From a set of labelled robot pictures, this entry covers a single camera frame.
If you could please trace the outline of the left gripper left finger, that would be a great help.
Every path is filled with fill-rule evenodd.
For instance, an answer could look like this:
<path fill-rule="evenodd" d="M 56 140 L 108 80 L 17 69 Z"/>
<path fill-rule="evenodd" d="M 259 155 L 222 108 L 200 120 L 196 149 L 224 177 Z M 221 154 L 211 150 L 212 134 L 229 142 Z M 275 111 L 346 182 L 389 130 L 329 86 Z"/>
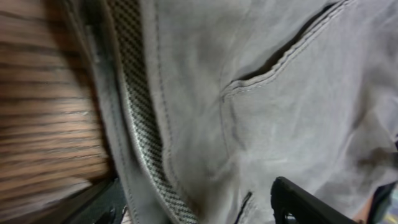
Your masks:
<path fill-rule="evenodd" d="M 106 179 L 33 224 L 121 224 L 126 211 L 120 180 Z"/>

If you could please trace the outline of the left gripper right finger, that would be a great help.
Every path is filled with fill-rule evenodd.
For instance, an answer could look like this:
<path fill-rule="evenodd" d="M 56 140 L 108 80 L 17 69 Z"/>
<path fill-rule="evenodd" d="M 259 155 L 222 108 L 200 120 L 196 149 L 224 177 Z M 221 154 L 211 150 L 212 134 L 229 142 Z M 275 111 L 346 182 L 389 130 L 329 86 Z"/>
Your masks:
<path fill-rule="evenodd" d="M 356 224 L 285 177 L 272 184 L 271 206 L 276 224 Z"/>

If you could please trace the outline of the grey shorts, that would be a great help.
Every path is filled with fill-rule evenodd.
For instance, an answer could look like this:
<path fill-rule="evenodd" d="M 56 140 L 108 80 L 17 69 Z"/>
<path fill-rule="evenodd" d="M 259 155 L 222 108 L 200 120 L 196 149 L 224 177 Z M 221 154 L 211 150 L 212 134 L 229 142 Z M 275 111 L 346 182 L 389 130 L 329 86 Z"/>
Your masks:
<path fill-rule="evenodd" d="M 134 223 L 355 221 L 397 182 L 397 2 L 64 1 Z"/>

